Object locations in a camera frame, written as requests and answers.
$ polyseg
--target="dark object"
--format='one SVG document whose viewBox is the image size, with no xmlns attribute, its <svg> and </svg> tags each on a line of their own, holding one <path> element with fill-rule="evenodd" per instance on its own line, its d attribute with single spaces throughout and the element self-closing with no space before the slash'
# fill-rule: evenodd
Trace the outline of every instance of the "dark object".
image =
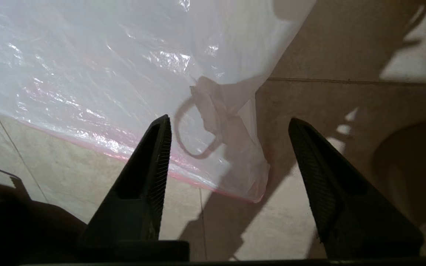
<svg viewBox="0 0 426 266">
<path fill-rule="evenodd" d="M 164 115 L 151 123 L 80 237 L 90 261 L 188 261 L 184 241 L 157 241 L 172 132 Z"/>
<path fill-rule="evenodd" d="M 158 241 L 171 143 L 165 115 L 150 125 L 78 245 L 76 230 L 51 229 L 16 199 L 2 199 L 0 265 L 426 265 L 411 257 L 420 232 L 312 126 L 294 118 L 289 135 L 330 260 L 190 263 L 187 242 Z M 389 256 L 407 258 L 382 259 Z"/>
<path fill-rule="evenodd" d="M 421 232 L 310 124 L 289 136 L 329 259 L 418 256 Z"/>
</svg>

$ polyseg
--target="translucent plastic sheet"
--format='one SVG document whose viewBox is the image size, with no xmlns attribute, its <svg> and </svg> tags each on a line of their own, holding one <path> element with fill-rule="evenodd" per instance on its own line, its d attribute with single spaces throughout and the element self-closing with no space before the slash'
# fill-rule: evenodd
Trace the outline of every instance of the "translucent plastic sheet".
<svg viewBox="0 0 426 266">
<path fill-rule="evenodd" d="M 0 113 L 122 160 L 167 113 L 172 177 L 258 201 L 254 93 L 313 3 L 0 0 Z"/>
</svg>

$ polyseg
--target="tile grout line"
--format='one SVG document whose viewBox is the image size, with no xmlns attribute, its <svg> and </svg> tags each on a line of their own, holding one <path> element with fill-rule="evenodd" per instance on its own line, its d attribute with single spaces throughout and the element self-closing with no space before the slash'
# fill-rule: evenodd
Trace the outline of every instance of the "tile grout line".
<svg viewBox="0 0 426 266">
<path fill-rule="evenodd" d="M 342 81 L 339 79 L 296 79 L 296 78 L 268 78 L 267 81 L 294 81 L 294 82 L 322 82 L 339 84 L 360 84 L 377 86 L 426 86 L 426 83 L 417 82 L 392 82 L 392 81 Z"/>
<path fill-rule="evenodd" d="M 47 203 L 49 203 L 49 200 L 48 200 L 48 199 L 47 199 L 47 197 L 45 196 L 45 193 L 43 192 L 42 188 L 40 187 L 39 182 L 37 182 L 37 180 L 35 179 L 34 175 L 33 175 L 33 174 L 32 174 L 32 172 L 31 172 L 31 170 L 30 170 L 30 169 L 29 169 L 29 167 L 26 165 L 26 162 L 25 162 L 25 161 L 24 161 L 24 159 L 22 158 L 22 155 L 21 155 L 21 153 L 19 152 L 19 149 L 18 149 L 18 148 L 17 148 L 17 146 L 14 144 L 14 141 L 12 141 L 12 138 L 11 138 L 11 136 L 9 135 L 9 133 L 7 133 L 7 130 L 6 130 L 6 128 L 4 127 L 3 123 L 1 122 L 1 120 L 0 120 L 0 125 L 1 125 L 1 127 L 3 128 L 4 132 L 6 133 L 7 137 L 9 138 L 9 140 L 10 140 L 10 142 L 11 142 L 12 146 L 14 146 L 15 150 L 17 151 L 17 154 L 19 155 L 19 158 L 22 160 L 22 163 L 23 163 L 23 164 L 24 164 L 24 166 L 26 167 L 27 172 L 29 172 L 29 174 L 30 174 L 30 175 L 31 175 L 31 177 L 32 177 L 32 180 L 34 180 L 34 182 L 36 183 L 36 185 L 37 185 L 37 187 L 39 188 L 40 192 L 42 193 L 42 196 L 44 196 L 45 201 L 46 201 Z"/>
<path fill-rule="evenodd" d="M 203 247 L 205 249 L 205 261 L 208 260 L 208 253 L 206 252 L 206 230 L 205 230 L 205 216 L 203 215 L 203 198 L 202 198 L 202 189 L 199 188 L 198 191 L 200 192 L 200 207 L 201 207 L 201 219 L 202 219 L 202 226 L 203 226 Z"/>
</svg>

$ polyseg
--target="tile floor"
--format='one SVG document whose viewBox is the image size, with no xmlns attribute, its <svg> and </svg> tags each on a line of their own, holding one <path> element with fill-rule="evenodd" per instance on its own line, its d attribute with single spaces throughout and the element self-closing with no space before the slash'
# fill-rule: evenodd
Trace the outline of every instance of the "tile floor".
<svg viewBox="0 0 426 266">
<path fill-rule="evenodd" d="M 324 258 L 287 135 L 315 126 L 379 187 L 374 151 L 426 121 L 426 1 L 318 0 L 256 94 L 271 165 L 258 204 L 167 183 L 161 239 L 190 241 L 192 260 Z M 0 184 L 19 177 L 33 200 L 88 222 L 124 163 L 0 116 Z"/>
</svg>

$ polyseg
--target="plastic bag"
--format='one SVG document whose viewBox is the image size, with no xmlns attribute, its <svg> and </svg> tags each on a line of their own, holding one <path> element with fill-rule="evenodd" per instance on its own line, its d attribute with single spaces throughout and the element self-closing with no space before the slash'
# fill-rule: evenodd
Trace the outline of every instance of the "plastic bag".
<svg viewBox="0 0 426 266">
<path fill-rule="evenodd" d="M 312 6 L 0 0 L 0 113 L 122 160 L 167 113 L 171 176 L 258 201 L 254 93 Z"/>
</svg>

